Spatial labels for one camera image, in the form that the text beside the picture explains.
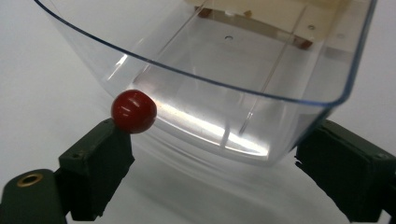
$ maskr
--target white background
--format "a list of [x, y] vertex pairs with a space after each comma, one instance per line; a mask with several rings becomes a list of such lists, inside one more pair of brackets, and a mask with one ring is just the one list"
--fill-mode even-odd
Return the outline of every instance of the white background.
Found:
[[[331, 116], [394, 155], [395, 11], [396, 1], [378, 0], [352, 95]], [[33, 0], [1, 1], [0, 37], [0, 186], [4, 186], [29, 170], [56, 170], [59, 155], [109, 117], [112, 98]]]

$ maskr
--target brass screw hole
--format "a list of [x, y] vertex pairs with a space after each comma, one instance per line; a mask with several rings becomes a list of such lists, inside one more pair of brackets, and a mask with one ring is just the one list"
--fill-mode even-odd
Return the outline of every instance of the brass screw hole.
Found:
[[20, 188], [30, 187], [36, 183], [38, 183], [41, 179], [43, 179], [42, 174], [31, 174], [22, 177], [18, 180], [17, 186]]

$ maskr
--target red knob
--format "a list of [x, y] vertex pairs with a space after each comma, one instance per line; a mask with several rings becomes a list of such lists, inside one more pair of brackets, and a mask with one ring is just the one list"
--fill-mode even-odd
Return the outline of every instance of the red knob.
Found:
[[111, 106], [111, 117], [118, 128], [127, 133], [142, 133], [154, 123], [157, 106], [143, 92], [122, 92]]

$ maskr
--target container rim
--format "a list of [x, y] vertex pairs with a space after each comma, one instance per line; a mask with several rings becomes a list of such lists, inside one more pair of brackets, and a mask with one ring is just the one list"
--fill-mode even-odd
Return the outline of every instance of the container rim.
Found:
[[118, 47], [118, 46], [116, 46], [114, 44], [111, 44], [111, 43], [105, 41], [104, 39], [102, 39], [102, 38], [100, 38], [98, 36], [95, 36], [95, 35], [92, 35], [92, 34], [90, 34], [88, 32], [85, 32], [84, 30], [78, 28], [74, 24], [66, 21], [65, 19], [61, 18], [59, 15], [57, 15], [56, 13], [51, 11], [43, 3], [41, 3], [40, 0], [34, 0], [34, 1], [44, 11], [49, 13], [51, 15], [51, 17], [53, 17], [57, 21], [60, 21], [64, 25], [68, 26], [69, 28], [75, 30], [76, 32], [78, 32], [78, 33], [80, 33], [82, 35], [85, 35], [88, 38], [90, 38], [90, 39], [92, 39], [94, 41], [97, 41], [97, 42], [99, 42], [99, 43], [101, 43], [101, 44], [103, 44], [105, 46], [108, 46], [108, 47], [110, 47], [112, 49], [115, 49], [115, 50], [117, 50], [119, 52], [122, 52], [122, 53], [124, 53], [124, 54], [126, 54], [128, 56], [134, 57], [137, 60], [143, 61], [145, 63], [153, 64], [153, 65], [161, 67], [163, 69], [172, 71], [172, 72], [174, 72], [174, 73], [176, 73], [178, 75], [195, 78], [195, 79], [201, 80], [203, 82], [207, 82], [207, 83], [210, 83], [210, 84], [213, 84], [213, 85], [216, 85], [216, 86], [221, 86], [221, 87], [224, 87], [224, 88], [227, 88], [227, 89], [231, 89], [231, 90], [234, 90], [234, 91], [241, 91], [241, 92], [244, 92], [244, 93], [257, 95], [257, 96], [261, 96], [261, 97], [266, 97], [266, 98], [270, 98], [270, 99], [273, 99], [273, 100], [284, 101], [284, 102], [288, 102], [288, 103], [295, 103], [295, 104], [301, 104], [301, 105], [312, 105], [312, 106], [322, 106], [322, 107], [335, 107], [335, 106], [338, 106], [338, 105], [342, 104], [343, 102], [345, 102], [348, 99], [348, 97], [350, 96], [350, 93], [352, 92], [353, 84], [354, 84], [354, 81], [355, 81], [355, 78], [356, 78], [356, 75], [357, 75], [357, 72], [358, 72], [358, 69], [359, 69], [359, 64], [360, 64], [360, 61], [361, 61], [361, 55], [362, 55], [363, 50], [364, 50], [364, 44], [365, 44], [365, 41], [367, 39], [367, 35], [369, 33], [370, 23], [371, 23], [371, 21], [373, 19], [373, 15], [374, 15], [374, 11], [375, 11], [375, 5], [376, 5], [376, 2], [377, 2], [377, 0], [371, 0], [371, 2], [370, 2], [370, 6], [369, 6], [368, 11], [367, 11], [367, 16], [366, 16], [366, 18], [364, 20], [364, 23], [363, 23], [363, 26], [362, 26], [362, 29], [361, 29], [361, 35], [359, 37], [358, 45], [356, 47], [356, 51], [355, 51], [354, 56], [353, 56], [352, 65], [349, 68], [348, 76], [347, 76], [347, 79], [346, 79], [346, 84], [345, 84], [345, 87], [344, 87], [344, 90], [343, 90], [342, 94], [340, 95], [340, 97], [338, 97], [337, 99], [335, 99], [333, 101], [321, 102], [321, 101], [299, 100], [299, 99], [293, 99], [293, 98], [289, 98], [289, 97], [283, 97], [283, 96], [268, 94], [268, 93], [259, 92], [259, 91], [252, 91], [252, 90], [248, 90], [248, 89], [245, 89], [245, 88], [236, 87], [234, 85], [229, 85], [229, 84], [217, 82], [217, 81], [212, 80], [210, 78], [199, 77], [199, 76], [197, 76], [195, 74], [191, 74], [191, 73], [176, 69], [176, 68], [174, 68], [172, 66], [169, 66], [169, 65], [166, 65], [164, 63], [156, 62], [154, 60], [151, 60], [149, 58], [143, 57], [143, 56], [138, 55], [136, 53], [133, 53], [133, 52], [131, 52], [129, 50], [120, 48], [120, 47]]

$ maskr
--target clear plastic bin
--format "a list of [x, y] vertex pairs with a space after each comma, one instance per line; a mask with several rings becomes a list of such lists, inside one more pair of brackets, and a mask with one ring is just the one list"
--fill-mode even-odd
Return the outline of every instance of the clear plastic bin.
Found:
[[[35, 0], [113, 96], [221, 157], [271, 165], [343, 103], [375, 0]], [[162, 144], [174, 144], [162, 140]]]

